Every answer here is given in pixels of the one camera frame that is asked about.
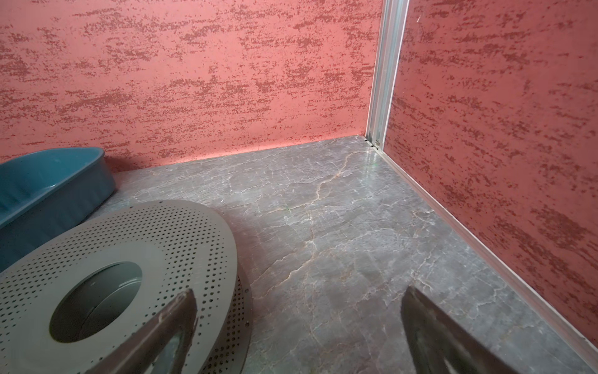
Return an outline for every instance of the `perforated spool flange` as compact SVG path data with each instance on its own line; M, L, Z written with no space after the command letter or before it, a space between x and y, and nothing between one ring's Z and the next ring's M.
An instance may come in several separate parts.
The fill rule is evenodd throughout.
M56 342L48 325L61 300L89 275L119 262L142 269L131 304L96 334ZM156 201L88 221L0 275L0 372L83 373L191 287L199 321L183 372L197 373L224 331L237 279L233 235L203 205Z

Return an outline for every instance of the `teal bin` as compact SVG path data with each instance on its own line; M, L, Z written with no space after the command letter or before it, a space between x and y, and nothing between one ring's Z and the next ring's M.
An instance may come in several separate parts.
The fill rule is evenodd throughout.
M101 148L57 148L0 164L0 271L82 222L114 191Z

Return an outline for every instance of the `gray marble floor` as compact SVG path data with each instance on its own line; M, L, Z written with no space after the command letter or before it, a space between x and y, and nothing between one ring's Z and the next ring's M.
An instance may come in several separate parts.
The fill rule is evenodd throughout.
M254 295L245 373L414 373L414 284L521 373L591 369L362 137L116 176L94 216L157 199L229 223Z

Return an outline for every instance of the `silver vertical profile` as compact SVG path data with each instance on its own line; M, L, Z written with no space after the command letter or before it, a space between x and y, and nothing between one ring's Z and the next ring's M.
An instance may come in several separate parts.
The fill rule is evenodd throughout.
M385 0L382 9L370 112L365 131L365 138L379 150L384 147L408 5L409 0Z

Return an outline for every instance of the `pink textured wall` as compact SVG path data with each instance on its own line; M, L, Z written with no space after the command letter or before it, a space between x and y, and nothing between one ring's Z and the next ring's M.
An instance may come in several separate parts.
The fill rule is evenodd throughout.
M598 4L411 0L385 152L598 343Z
M382 0L3 0L0 161L114 170L363 133Z

